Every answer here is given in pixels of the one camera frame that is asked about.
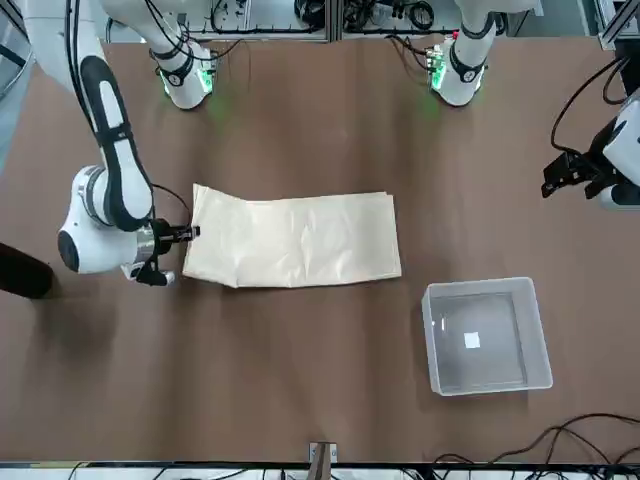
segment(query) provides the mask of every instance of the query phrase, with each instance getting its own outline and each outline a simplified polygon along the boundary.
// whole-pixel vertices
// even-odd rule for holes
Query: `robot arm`
[[[634,95],[594,138],[589,150],[563,152],[544,169],[542,196],[587,183],[587,199],[611,210],[640,210],[640,99]]]
[[[171,244],[194,238],[197,227],[171,227],[155,219],[152,186],[88,6],[75,2],[72,35],[71,1],[64,2],[26,0],[25,26],[43,70],[78,97],[102,165],[85,167],[74,178],[69,213],[58,235],[60,255],[78,273],[122,266],[130,279],[167,285],[174,276],[157,270],[158,256]],[[73,49],[67,43],[71,36]]]
[[[471,101],[480,88],[487,56],[496,36],[495,12],[517,13],[534,8],[538,0],[455,0],[462,26],[455,40],[442,47],[443,72],[433,88],[449,105]]]

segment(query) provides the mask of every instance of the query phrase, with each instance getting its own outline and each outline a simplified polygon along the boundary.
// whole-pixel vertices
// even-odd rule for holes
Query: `metal bracket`
[[[307,480],[331,480],[331,464],[338,461],[338,446],[327,442],[309,444],[309,461]]]

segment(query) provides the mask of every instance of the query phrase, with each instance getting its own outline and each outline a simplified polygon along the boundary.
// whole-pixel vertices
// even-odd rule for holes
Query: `brown table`
[[[640,414],[640,217],[579,189],[540,196],[553,120],[610,58],[596,40],[497,42],[465,109],[427,95],[382,40],[238,46],[194,112],[162,94],[144,46],[108,52],[155,182],[187,198],[193,182],[247,199],[386,190],[404,276],[288,291],[68,272],[57,230],[73,176],[99,157],[73,97],[36,69],[0,240],[50,262],[60,286],[37,303],[0,294],[0,458],[303,461],[325,439],[341,461],[486,460],[576,414]],[[586,147],[615,113],[598,87],[562,142]],[[158,210],[185,216],[162,192]],[[432,393],[425,288],[508,276],[535,282],[554,387]],[[612,455],[640,443],[608,421],[578,430]],[[596,460],[567,439],[556,458]]]

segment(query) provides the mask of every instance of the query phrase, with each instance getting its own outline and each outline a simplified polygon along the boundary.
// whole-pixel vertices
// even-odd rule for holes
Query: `crumpled fabric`
[[[246,201],[194,185],[183,274],[229,287],[344,285],[402,275],[385,192]]]

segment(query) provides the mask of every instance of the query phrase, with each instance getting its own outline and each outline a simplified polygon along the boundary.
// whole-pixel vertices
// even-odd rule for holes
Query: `clear plastic container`
[[[530,278],[429,285],[422,317],[434,392],[470,395],[553,385]]]

